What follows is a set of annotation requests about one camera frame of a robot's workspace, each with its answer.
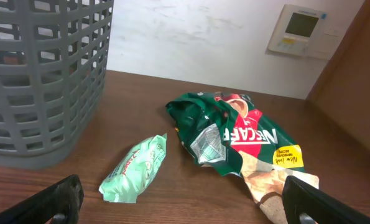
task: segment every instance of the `small green wrapper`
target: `small green wrapper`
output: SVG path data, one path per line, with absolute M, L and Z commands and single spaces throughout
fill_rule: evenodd
M 134 146 L 100 185 L 103 200 L 136 203 L 165 158 L 166 141 L 167 134 L 156 135 Z

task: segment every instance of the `white wall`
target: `white wall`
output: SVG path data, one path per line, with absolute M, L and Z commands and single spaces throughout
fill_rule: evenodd
M 345 33 L 363 0 L 115 0 L 108 69 L 306 98 L 327 63 L 266 52 L 284 4 Z

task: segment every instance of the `wooden table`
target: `wooden table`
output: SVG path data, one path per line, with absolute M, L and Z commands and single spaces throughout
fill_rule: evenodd
M 305 168 L 324 192 L 370 216 L 370 152 L 306 101 L 121 72 L 106 78 L 95 117 L 67 159 L 44 170 L 0 167 L 0 212 L 78 174 L 85 191 L 80 223 L 269 223 L 241 178 L 194 165 L 165 112 L 182 93 L 229 91 L 249 94 L 301 145 Z M 137 203 L 104 202 L 98 187 L 128 150 L 164 133 L 167 156 Z

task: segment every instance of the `basket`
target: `basket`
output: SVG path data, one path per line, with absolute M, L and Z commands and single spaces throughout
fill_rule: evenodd
M 0 165 L 74 148 L 104 89 L 113 1 L 0 0 Z

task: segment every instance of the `yellow label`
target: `yellow label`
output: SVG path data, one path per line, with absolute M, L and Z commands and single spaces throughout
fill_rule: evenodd
M 283 146 L 273 154 L 273 165 L 284 168 L 303 167 L 302 152 L 299 145 Z
M 295 40 L 284 38 L 284 39 L 282 39 L 282 42 L 285 43 L 285 44 L 294 44 Z

